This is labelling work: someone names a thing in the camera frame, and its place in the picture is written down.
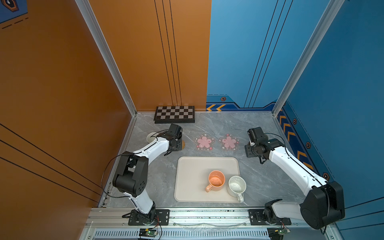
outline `beige tray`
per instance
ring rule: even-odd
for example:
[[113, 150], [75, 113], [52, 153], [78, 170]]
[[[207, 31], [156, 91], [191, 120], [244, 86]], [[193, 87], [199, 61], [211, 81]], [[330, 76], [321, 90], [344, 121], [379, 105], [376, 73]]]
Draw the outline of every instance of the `beige tray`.
[[[223, 189], [205, 192], [208, 175], [213, 170], [224, 173]], [[177, 163], [175, 199], [178, 202], [238, 202], [227, 192], [228, 180], [240, 176], [239, 165], [234, 157], [181, 157]]]

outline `vent grille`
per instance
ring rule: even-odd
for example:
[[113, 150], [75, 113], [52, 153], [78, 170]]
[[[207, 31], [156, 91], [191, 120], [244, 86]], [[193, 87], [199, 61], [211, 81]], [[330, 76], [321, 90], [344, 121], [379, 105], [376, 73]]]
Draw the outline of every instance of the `vent grille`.
[[[95, 231], [94, 238], [102, 239], [137, 239], [139, 228], [126, 229], [126, 228], [98, 228]], [[234, 229], [229, 231], [222, 231], [220, 229], [206, 230], [198, 232], [197, 229], [191, 228], [190, 231], [180, 228], [163, 228], [161, 240], [181, 240], [181, 239], [270, 239], [266, 228], [252, 228], [252, 229]]]
[[113, 228], [101, 228], [95, 231], [94, 237], [132, 237], [137, 238], [139, 231]]

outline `mug handle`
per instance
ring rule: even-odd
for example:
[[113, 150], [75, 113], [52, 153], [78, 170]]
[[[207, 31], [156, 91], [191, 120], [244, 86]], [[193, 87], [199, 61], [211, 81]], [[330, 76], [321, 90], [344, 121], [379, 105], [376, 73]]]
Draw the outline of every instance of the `mug handle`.
[[205, 191], [206, 191], [206, 192], [209, 192], [209, 191], [211, 191], [211, 189], [212, 189], [212, 185], [209, 184], [209, 185], [205, 188]]
[[244, 202], [244, 196], [243, 196], [242, 194], [239, 194], [239, 195], [237, 196], [237, 199], [239, 200], [239, 203]]

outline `coaster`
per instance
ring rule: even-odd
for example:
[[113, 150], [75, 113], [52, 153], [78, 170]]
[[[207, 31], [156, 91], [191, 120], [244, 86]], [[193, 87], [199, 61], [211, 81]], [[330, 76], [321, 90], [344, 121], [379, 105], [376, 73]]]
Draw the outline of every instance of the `coaster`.
[[198, 151], [212, 151], [215, 138], [209, 137], [207, 133], [203, 133], [200, 137], [195, 137], [194, 143]]
[[218, 141], [221, 143], [221, 149], [224, 151], [232, 150], [236, 152], [239, 150], [240, 139], [227, 133], [225, 137], [220, 137]]
[[195, 106], [160, 106], [153, 120], [155, 123], [195, 122]]

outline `wall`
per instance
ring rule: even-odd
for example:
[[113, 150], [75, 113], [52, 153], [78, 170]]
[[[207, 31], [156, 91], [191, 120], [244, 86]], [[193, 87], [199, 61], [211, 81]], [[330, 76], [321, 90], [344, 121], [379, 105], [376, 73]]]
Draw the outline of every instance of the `wall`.
[[0, 23], [2, 239], [77, 239], [131, 116], [76, 3], [27, 4]]
[[213, 0], [207, 107], [271, 110], [328, 2]]
[[344, 189], [345, 239], [382, 238], [384, 2], [345, 1], [288, 103]]
[[205, 109], [210, 0], [90, 3], [138, 111]]

